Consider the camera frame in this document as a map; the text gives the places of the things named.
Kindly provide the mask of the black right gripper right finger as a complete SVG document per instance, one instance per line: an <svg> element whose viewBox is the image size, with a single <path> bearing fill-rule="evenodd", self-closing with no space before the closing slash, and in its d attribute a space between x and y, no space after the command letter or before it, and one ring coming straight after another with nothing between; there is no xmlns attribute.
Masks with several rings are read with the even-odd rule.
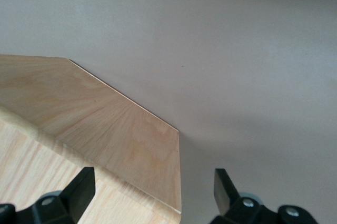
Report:
<svg viewBox="0 0 337 224"><path fill-rule="evenodd" d="M214 198L220 214L213 223L317 223L301 207L282 205L274 212L257 197L239 194L225 169L215 169Z"/></svg>

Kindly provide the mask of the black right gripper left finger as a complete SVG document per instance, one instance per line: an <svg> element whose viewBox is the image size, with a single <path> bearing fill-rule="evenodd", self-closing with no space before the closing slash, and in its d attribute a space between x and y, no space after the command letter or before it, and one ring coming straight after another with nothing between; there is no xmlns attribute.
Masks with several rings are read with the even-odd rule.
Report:
<svg viewBox="0 0 337 224"><path fill-rule="evenodd" d="M62 191L42 195L26 209L2 203L1 223L78 223L95 192L94 167L84 167Z"/></svg>

